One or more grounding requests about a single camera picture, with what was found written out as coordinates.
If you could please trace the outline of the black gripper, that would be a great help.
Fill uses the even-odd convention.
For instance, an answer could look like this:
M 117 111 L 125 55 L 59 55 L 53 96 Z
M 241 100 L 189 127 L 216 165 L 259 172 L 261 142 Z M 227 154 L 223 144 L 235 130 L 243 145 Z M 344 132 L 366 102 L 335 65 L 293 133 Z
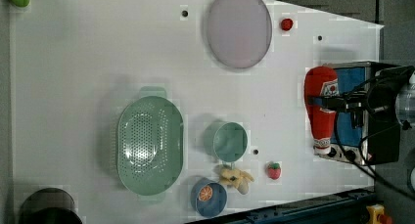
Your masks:
M 341 109 L 342 112 L 348 113 L 352 128 L 362 127 L 364 124 L 365 113 L 367 112 L 367 93 L 358 90 L 352 93 L 344 93 L 343 99 L 340 97 L 318 96 L 309 97 L 307 102 L 312 106 L 320 107 L 328 111 Z

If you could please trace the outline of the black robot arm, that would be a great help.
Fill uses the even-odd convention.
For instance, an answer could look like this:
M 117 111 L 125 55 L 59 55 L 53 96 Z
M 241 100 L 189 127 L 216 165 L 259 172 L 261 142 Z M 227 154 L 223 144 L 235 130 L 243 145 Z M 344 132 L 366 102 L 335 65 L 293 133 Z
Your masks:
M 319 110 L 347 113 L 352 128 L 362 127 L 363 115 L 368 113 L 407 130 L 414 127 L 414 66 L 380 69 L 343 93 L 322 83 L 318 93 L 305 95 L 305 102 Z

